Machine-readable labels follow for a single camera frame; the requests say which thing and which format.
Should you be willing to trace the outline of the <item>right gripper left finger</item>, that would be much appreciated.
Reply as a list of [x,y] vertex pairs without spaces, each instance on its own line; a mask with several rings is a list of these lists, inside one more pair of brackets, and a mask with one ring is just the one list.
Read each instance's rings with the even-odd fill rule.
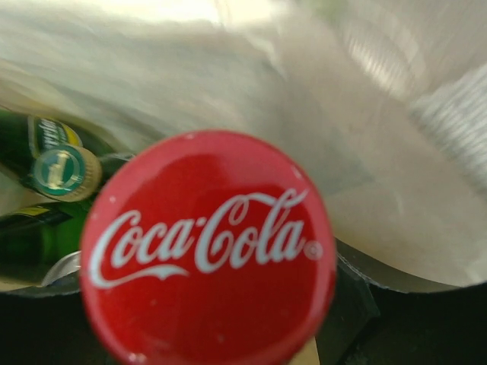
[[76,274],[1,293],[1,363],[114,363],[88,323]]

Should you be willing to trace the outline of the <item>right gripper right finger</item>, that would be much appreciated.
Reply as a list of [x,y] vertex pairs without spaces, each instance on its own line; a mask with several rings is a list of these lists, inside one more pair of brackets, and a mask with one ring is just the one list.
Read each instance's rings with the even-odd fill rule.
[[486,285],[451,287],[337,241],[335,297],[317,336],[321,364],[484,364]]

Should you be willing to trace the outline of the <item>silver beverage can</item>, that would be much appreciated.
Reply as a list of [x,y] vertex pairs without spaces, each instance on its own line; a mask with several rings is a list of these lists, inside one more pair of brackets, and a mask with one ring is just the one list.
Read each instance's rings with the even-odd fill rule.
[[46,273],[41,281],[42,287],[59,286],[67,283],[81,268],[81,252],[76,251],[62,257]]

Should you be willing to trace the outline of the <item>green bottle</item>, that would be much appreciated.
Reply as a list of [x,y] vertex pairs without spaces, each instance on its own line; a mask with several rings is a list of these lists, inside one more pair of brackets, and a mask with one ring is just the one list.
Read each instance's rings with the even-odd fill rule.
[[75,202],[101,181],[99,157],[114,148],[71,122],[1,110],[1,166],[49,198]]
[[108,181],[126,162],[131,160],[135,155],[127,152],[117,152],[106,154],[99,157],[102,167],[101,181]]
[[1,278],[39,283],[61,258],[76,252],[92,206],[49,202],[1,216]]

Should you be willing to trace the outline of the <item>dark cola bottle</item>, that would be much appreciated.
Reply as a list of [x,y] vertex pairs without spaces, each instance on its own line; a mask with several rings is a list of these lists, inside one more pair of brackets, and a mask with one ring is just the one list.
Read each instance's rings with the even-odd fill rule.
[[81,236],[81,294],[119,364],[287,364],[316,334],[336,244],[305,172],[236,132],[188,132],[130,160]]

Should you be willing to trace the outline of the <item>beige canvas bag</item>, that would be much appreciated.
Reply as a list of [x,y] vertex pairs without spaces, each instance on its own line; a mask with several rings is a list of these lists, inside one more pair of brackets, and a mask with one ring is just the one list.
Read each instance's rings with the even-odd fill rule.
[[308,173],[369,278],[486,280],[484,1],[3,1],[1,105],[119,151],[254,135]]

